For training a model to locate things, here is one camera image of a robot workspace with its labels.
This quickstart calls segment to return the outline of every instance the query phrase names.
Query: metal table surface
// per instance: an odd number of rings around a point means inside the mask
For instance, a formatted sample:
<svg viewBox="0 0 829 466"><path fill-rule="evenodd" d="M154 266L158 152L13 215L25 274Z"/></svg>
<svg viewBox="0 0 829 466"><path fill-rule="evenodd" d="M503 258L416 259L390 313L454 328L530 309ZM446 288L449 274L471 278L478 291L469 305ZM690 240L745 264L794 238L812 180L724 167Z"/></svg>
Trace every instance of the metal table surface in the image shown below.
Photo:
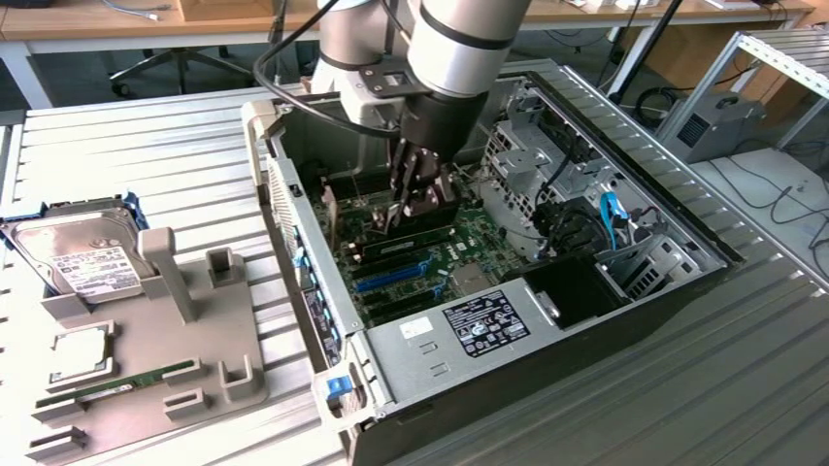
<svg viewBox="0 0 829 466"><path fill-rule="evenodd" d="M728 181L714 168L714 164L728 177ZM732 182L740 189L740 194L754 205L769 203L777 197L774 187L742 170L741 167L766 177L778 186L794 187L789 192L792 197L781 199L774 206L774 219L772 219L772 208L756 209L752 207L728 184ZM818 266L822 264L826 264L824 265L824 269L826 269L829 266L829 248L814 250L818 263L814 262L809 248L812 239L818 232L824 233L818 236L818 240L829 237L825 228L821 231L826 218L821 215L805 216L808 210L793 200L797 199L817 211L829 210L829 186L824 186L824 180L814 175L810 169L792 155L776 149L753 150L732 155L728 159L698 162L691 164L691 168L717 188L720 193L740 206L742 212L761 225L768 234L773 235L798 258L814 268L814 271L820 272Z"/></svg>
<svg viewBox="0 0 829 466"><path fill-rule="evenodd" d="M151 225L174 228L179 262L220 245L244 257L267 368L262 405L76 464L346 463L311 400L311 366L254 197L239 108L263 98L262 89L244 89L60 108L29 112L12 128L4 201L76 200L129 188ZM12 375L56 324L37 309L41 284L17 254L0 260L0 464L33 464L21 448L36 422Z"/></svg>
<svg viewBox="0 0 829 466"><path fill-rule="evenodd" d="M658 144L635 135L630 119L590 95L577 78L551 66L545 76L748 263L641 344L396 463L825 461L825 293L734 206L709 194L706 182L690 179ZM170 464L171 458L178 464L346 462L310 399L307 356L255 210L238 107L258 98L267 94L248 89L37 111L24 127L13 128L4 198L51 200L85 192L84 184L131 187L143 197L151 224L176 230L179 260L223 244L244 256L256 307L271 399L83 464ZM93 182L79 180L92 167ZM12 254L3 259L0 314L8 317L0 317L0 339L36 330L45 314L31 304L16 305L39 291L16 262ZM24 358L15 343L24 345L25 338L0 344L0 374L3 365ZM7 411L17 401L13 382L4 378L0 385L0 422L15 417ZM16 435L12 429L0 432L0 442ZM13 451L0 450L0 464L20 463Z"/></svg>

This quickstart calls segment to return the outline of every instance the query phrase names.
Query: sticker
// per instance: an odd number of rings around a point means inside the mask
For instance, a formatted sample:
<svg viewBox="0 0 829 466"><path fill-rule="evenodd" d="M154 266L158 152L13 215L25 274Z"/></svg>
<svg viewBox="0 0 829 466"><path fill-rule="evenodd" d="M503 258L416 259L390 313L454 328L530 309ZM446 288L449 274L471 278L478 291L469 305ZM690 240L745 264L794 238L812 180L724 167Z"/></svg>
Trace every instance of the sticker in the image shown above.
<svg viewBox="0 0 829 466"><path fill-rule="evenodd" d="M420 317L415 320L400 324L400 332L407 340L426 332L431 332L431 322L429 317Z"/></svg>
<svg viewBox="0 0 829 466"><path fill-rule="evenodd" d="M463 351L478 357L530 335L502 291L443 310Z"/></svg>
<svg viewBox="0 0 829 466"><path fill-rule="evenodd" d="M52 257L52 264L81 297L139 285L139 274L120 246Z"/></svg>
<svg viewBox="0 0 829 466"><path fill-rule="evenodd" d="M415 245L414 241L407 241L406 243L400 243L399 245L395 246L390 246L388 248L386 248L384 250L379 250L380 254L384 254L387 252L394 252L395 250L406 250L410 247L412 247Z"/></svg>
<svg viewBox="0 0 829 466"><path fill-rule="evenodd" d="M132 384L125 383L124 385L119 385L115 388L109 388L107 390L96 391L95 393L89 393L85 396L77 398L80 403L88 403L93 400L100 400L101 398L107 398L108 396L116 395L117 393L123 393L124 391L132 390Z"/></svg>

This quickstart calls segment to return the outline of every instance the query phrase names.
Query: chair leg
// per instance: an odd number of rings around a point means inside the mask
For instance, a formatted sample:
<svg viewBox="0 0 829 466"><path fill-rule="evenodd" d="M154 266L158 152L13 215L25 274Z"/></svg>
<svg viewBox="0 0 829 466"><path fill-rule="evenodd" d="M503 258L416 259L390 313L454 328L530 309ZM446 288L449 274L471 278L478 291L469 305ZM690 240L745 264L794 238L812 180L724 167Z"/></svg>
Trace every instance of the chair leg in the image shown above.
<svg viewBox="0 0 829 466"><path fill-rule="evenodd" d="M117 81L124 80L129 78L131 76L137 75L144 70L150 70L152 67L160 65L162 63L167 63L170 60L172 60L171 51L166 51L164 53L160 53L159 55L154 55L150 58L146 58L144 60L139 61L135 65L132 65L125 70L121 70L117 73L115 73L112 76L109 76L109 81L116 83Z"/></svg>
<svg viewBox="0 0 829 466"><path fill-rule="evenodd" d="M219 60L212 56L202 55L200 53L195 53L188 51L187 59L192 61L198 61L207 66L212 66L214 68L219 68L220 70L230 71L231 73L236 73L238 75L244 76L248 79L252 79L254 75L250 71L247 71L240 66L236 66L234 63L228 63L224 60Z"/></svg>
<svg viewBox="0 0 829 466"><path fill-rule="evenodd" d="M179 68L179 93L187 94L187 83L184 81L184 74L187 73L187 55L184 53L176 53L176 67Z"/></svg>

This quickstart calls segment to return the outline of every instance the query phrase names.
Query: power supply label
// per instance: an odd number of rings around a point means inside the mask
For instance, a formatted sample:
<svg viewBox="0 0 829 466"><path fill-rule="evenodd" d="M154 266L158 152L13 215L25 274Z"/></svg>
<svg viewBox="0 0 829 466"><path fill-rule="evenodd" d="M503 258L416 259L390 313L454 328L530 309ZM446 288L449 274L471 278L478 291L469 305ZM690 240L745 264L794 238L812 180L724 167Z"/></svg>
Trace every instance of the power supply label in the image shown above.
<svg viewBox="0 0 829 466"><path fill-rule="evenodd" d="M466 354L478 357L530 335L502 291L443 310Z"/></svg>

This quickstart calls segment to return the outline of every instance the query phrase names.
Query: green circuit board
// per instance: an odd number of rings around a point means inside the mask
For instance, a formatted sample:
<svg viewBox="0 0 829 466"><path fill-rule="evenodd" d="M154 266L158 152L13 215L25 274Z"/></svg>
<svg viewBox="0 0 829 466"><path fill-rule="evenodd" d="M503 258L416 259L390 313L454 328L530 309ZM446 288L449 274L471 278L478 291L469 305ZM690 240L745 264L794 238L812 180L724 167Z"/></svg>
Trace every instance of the green circuit board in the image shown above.
<svg viewBox="0 0 829 466"><path fill-rule="evenodd" d="M455 283L453 275L463 265L477 264L481 277L493 285L501 282L509 270L525 263L523 257L499 234L499 226L485 209L473 207L469 202L459 208L450 227L416 235L419 238L415 241L426 240L423 247L414 246L368 264L358 263L350 245L355 241L376 242L384 239L382 233L371 229L371 212L384 209L391 202L390 191L336 202L336 238L331 252L358 312L368 326L463 297L467 293ZM315 205L315 212L327 238L331 238L328 207L320 203ZM398 241L402 246L408 242L408 239ZM422 267L422 274L416 277L395 280L371 290L359 290L359 283L371 279L383 280L402 269L411 270L412 267Z"/></svg>

